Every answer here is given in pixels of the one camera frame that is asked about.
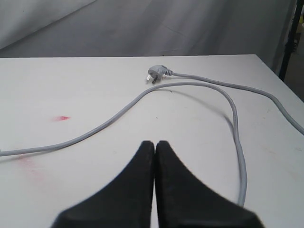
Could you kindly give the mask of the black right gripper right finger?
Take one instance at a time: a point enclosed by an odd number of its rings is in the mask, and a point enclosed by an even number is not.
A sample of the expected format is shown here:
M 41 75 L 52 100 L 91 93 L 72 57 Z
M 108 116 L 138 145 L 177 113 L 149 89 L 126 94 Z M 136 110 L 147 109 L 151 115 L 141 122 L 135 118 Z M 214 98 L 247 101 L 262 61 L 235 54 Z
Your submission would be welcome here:
M 196 178 L 167 141 L 155 152 L 155 190 L 161 228 L 262 228 L 258 216 Z

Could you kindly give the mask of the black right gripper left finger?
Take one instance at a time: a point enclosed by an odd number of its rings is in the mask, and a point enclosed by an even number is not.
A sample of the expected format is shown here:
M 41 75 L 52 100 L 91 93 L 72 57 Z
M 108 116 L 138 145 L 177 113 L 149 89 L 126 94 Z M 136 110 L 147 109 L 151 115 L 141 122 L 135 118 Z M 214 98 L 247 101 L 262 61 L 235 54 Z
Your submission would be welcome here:
M 154 144 L 143 141 L 126 167 L 105 187 L 62 211 L 54 228 L 148 228 L 154 185 Z

